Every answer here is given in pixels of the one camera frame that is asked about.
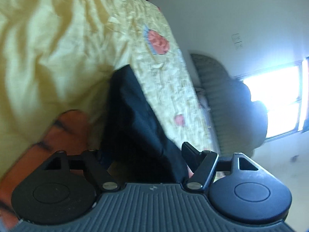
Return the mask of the yellow carrot print bedsheet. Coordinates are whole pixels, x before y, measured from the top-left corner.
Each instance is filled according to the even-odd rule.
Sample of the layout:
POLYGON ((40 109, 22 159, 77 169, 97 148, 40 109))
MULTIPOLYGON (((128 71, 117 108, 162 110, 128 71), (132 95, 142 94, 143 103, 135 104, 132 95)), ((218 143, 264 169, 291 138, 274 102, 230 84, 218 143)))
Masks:
POLYGON ((211 148, 210 133, 165 17, 145 0, 1 0, 1 202, 13 166, 62 116, 97 148, 113 72, 129 64, 165 134, 211 148))

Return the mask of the green padded headboard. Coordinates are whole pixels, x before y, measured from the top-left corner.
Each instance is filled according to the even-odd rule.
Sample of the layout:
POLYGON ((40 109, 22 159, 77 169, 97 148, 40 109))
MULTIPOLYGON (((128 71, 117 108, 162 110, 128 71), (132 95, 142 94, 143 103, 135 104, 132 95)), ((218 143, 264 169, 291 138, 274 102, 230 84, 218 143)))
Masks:
POLYGON ((201 85, 195 88, 222 156, 242 152, 254 155, 266 139, 268 115, 265 105, 253 101, 243 82, 232 78, 216 59, 191 54, 201 85))

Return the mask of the bright window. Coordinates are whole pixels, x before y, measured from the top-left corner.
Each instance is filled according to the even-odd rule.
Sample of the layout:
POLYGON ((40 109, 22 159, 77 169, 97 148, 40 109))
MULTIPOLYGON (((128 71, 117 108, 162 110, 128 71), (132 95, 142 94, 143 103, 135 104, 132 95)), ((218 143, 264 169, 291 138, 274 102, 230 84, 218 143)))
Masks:
POLYGON ((236 79, 267 109, 266 141, 308 131, 308 57, 236 79))

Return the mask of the white wall socket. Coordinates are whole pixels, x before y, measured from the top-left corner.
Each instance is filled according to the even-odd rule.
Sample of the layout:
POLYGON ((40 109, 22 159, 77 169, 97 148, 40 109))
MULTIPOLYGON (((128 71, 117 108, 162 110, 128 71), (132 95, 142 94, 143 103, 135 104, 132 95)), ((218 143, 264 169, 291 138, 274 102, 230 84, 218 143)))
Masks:
POLYGON ((241 49, 243 47, 243 41, 239 33, 232 35, 232 41, 236 50, 241 49))

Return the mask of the black pants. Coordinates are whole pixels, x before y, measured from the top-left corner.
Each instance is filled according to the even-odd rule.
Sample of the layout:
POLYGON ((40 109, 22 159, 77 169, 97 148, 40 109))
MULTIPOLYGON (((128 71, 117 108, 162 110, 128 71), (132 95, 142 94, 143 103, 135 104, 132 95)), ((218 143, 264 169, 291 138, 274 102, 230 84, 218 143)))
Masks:
POLYGON ((110 80, 100 162, 121 183, 183 183, 188 167, 129 65, 110 80))

